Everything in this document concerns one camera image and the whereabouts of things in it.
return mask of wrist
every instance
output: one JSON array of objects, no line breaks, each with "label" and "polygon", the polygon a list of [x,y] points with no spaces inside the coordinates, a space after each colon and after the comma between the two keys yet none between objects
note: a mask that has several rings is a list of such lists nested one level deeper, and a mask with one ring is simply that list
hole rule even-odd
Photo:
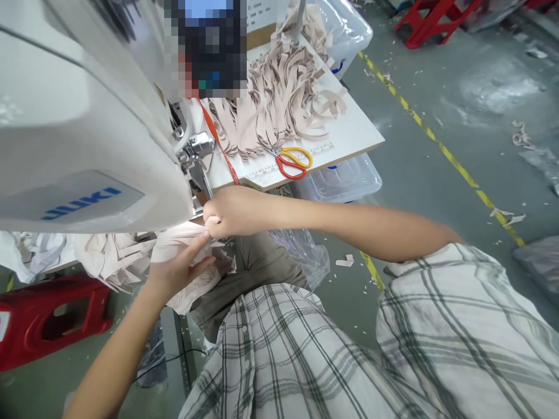
[{"label": "wrist", "polygon": [[157,286],[153,280],[147,280],[144,288],[141,289],[136,301],[140,300],[142,306],[150,311],[158,314],[163,310],[169,299],[160,286]]}]

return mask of red thread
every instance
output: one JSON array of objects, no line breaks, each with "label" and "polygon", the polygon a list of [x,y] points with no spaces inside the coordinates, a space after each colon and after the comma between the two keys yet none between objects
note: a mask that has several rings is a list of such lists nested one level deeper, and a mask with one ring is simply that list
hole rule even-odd
[{"label": "red thread", "polygon": [[240,185],[239,178],[237,177],[237,172],[235,172],[235,169],[233,168],[233,165],[231,164],[231,162],[227,158],[227,155],[223,151],[223,147],[221,146],[221,143],[220,143],[220,137],[217,135],[217,129],[215,128],[215,124],[214,124],[214,121],[211,118],[210,113],[206,110],[206,108],[202,104],[202,101],[199,98],[198,98],[198,102],[200,102],[200,106],[202,107],[202,111],[204,112],[204,119],[206,120],[206,123],[208,124],[208,128],[210,128],[210,132],[214,136],[214,139],[216,140],[217,144],[219,145],[219,147],[221,149],[221,153],[223,154],[223,157],[225,157],[225,161],[227,162],[227,165],[229,166],[229,171],[231,172],[231,176],[233,177],[233,182],[236,185]]}]

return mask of beige fabric strip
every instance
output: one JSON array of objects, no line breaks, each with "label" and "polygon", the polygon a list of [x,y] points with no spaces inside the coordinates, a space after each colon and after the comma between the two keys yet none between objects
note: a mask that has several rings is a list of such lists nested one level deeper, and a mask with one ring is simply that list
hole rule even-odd
[{"label": "beige fabric strip", "polygon": [[305,14],[304,34],[313,48],[326,60],[316,68],[314,56],[305,47],[295,47],[286,32],[293,28],[296,13],[275,33],[270,51],[247,63],[247,89],[242,97],[213,98],[210,111],[227,155],[243,159],[264,153],[264,148],[281,148],[286,140],[323,140],[327,133],[312,132],[347,109],[342,95],[330,90],[317,92],[317,81],[330,71],[327,59],[331,45],[317,5],[309,5]]}]

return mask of yellow tape line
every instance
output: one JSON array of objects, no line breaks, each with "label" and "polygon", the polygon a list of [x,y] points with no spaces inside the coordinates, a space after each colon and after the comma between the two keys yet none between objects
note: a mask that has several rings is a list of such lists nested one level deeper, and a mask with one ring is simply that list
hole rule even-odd
[{"label": "yellow tape line", "polygon": [[[493,202],[491,202],[487,194],[480,189],[480,186],[470,176],[468,171],[460,164],[458,160],[456,160],[456,158],[453,156],[450,150],[447,149],[446,146],[441,141],[438,140],[438,138],[435,136],[433,131],[431,131],[431,129],[427,126],[427,124],[425,124],[425,122],[421,119],[421,117],[412,108],[409,107],[408,102],[406,102],[406,100],[400,95],[400,93],[396,91],[394,86],[386,79],[386,77],[383,76],[383,74],[377,69],[377,67],[371,62],[371,60],[368,57],[366,57],[361,51],[359,51],[359,57],[363,61],[365,61],[367,66],[369,66],[369,68],[374,72],[374,74],[384,83],[384,85],[388,88],[388,90],[390,90],[390,93],[392,93],[392,95],[396,99],[398,99],[398,101],[404,107],[404,109],[406,109],[410,113],[410,115],[412,115],[415,122],[427,134],[427,137],[432,139],[438,145],[439,149],[443,153],[443,156],[445,156],[447,160],[450,161],[452,166],[458,171],[458,173],[460,173],[460,175],[468,183],[468,185],[470,185],[472,188],[476,190],[477,196],[481,199],[481,201],[485,204],[485,206],[489,208],[490,211],[493,211],[495,209],[495,205],[493,204]],[[516,242],[518,247],[522,247],[526,245],[524,240],[522,240],[522,238],[518,235],[518,233],[512,226],[505,225],[507,223],[507,220],[501,214],[497,214],[496,218],[499,221],[499,223],[501,223],[501,225],[505,228],[505,230],[511,235],[511,237]]]},{"label": "yellow tape line", "polygon": [[369,255],[366,254],[366,253],[361,252],[361,257],[365,261],[365,265],[367,265],[367,269],[371,273],[371,276],[375,279],[378,289],[381,290],[381,291],[384,291],[384,289],[386,288],[384,286],[384,282],[380,278],[380,275],[378,274],[377,268],[374,267],[373,261],[371,260]]},{"label": "yellow tape line", "polygon": [[8,287],[6,288],[6,292],[10,292],[13,288],[13,275],[10,275],[10,281],[8,282]]}]

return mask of khaki pants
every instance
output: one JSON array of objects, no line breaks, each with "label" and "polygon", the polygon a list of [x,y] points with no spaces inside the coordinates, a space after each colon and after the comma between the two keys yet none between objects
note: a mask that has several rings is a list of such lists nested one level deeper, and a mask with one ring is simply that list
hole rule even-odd
[{"label": "khaki pants", "polygon": [[239,296],[263,285],[281,282],[309,289],[302,268],[268,232],[235,239],[246,271],[225,275],[190,309],[192,318],[212,343],[217,340],[221,322]]}]

